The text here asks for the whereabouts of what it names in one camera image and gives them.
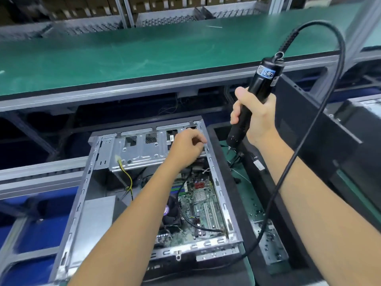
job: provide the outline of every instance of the forearm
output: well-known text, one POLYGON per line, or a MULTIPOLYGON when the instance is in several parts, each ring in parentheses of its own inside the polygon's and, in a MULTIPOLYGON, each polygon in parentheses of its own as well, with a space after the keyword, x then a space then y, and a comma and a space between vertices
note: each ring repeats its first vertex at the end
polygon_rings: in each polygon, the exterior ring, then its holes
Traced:
MULTIPOLYGON (((293 151, 271 133, 257 144, 277 183, 293 151)), ((303 244, 332 285, 380 285, 381 235, 299 158, 280 190, 303 244)))
POLYGON ((140 285, 178 172, 170 162, 156 170, 83 261, 70 286, 140 285))

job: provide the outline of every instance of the metal computer chassis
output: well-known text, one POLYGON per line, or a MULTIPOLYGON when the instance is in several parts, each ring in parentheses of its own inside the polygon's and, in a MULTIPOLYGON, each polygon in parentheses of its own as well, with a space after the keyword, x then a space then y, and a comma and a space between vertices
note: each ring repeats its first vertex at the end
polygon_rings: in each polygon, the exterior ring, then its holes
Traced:
POLYGON ((182 255, 191 254, 196 256, 197 261, 204 261, 239 253, 238 246, 242 241, 241 233, 232 211, 206 126, 200 116, 190 117, 187 119, 112 129, 92 134, 89 139, 89 143, 92 145, 91 152, 63 237, 66 243, 61 243, 61 249, 56 258, 56 265, 58 267, 56 280, 69 279, 90 251, 89 249, 85 255, 81 253, 83 259, 72 259, 73 255, 78 256, 78 253, 74 253, 73 250, 76 248, 75 244, 83 243, 83 241, 79 241, 81 235, 78 234, 81 223, 85 223, 86 220, 84 216, 81 217, 83 207, 86 207, 86 203, 95 201, 95 199, 107 198, 102 193, 102 190, 92 185, 92 174, 95 171, 106 171, 107 169, 110 172, 120 171, 114 158, 115 156, 121 157, 123 167, 126 170, 158 165, 165 160, 173 141, 173 136, 170 134, 167 135, 167 131, 177 130, 178 133, 180 133, 188 127, 197 127, 207 138, 208 143, 205 145, 205 150, 200 156, 207 158, 209 163, 210 173, 213 178, 217 199, 228 234, 194 243, 155 249, 152 251, 150 260, 155 261, 172 257, 175 258, 176 261, 181 261, 182 255), (126 148, 126 142, 134 143, 134 151, 126 148))

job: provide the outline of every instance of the white label on box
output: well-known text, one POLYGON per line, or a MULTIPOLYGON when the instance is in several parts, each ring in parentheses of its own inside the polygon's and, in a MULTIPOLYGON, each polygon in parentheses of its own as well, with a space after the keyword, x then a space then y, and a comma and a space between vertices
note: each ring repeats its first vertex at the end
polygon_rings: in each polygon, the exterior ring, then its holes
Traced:
POLYGON ((69 13, 69 11, 68 11, 68 10, 63 10, 63 12, 64 12, 64 14, 65 14, 66 18, 68 18, 68 19, 70 19, 70 18, 71 18, 71 15, 70 15, 70 13, 69 13))
POLYGON ((85 8, 85 13, 88 17, 91 17, 91 13, 90 13, 90 10, 89 8, 85 8))
POLYGON ((255 164, 255 166, 256 166, 259 170, 264 170, 264 166, 263 166, 263 164, 259 161, 259 159, 255 160, 255 161, 254 161, 254 164, 255 164))

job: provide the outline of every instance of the black electric screwdriver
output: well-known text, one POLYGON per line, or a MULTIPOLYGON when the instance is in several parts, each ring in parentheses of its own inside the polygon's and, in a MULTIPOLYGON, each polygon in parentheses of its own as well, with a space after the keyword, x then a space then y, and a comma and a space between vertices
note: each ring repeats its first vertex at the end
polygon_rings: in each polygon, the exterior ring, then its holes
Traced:
MULTIPOLYGON (((284 68, 283 52, 278 52, 274 57, 263 58, 258 66, 253 79, 250 82, 248 91, 254 94, 258 100, 265 103, 272 89, 277 83, 284 68)), ((233 124, 226 139, 226 143, 231 148, 237 148, 242 142, 249 129, 251 111, 244 105, 241 106, 241 113, 237 124, 233 124)))

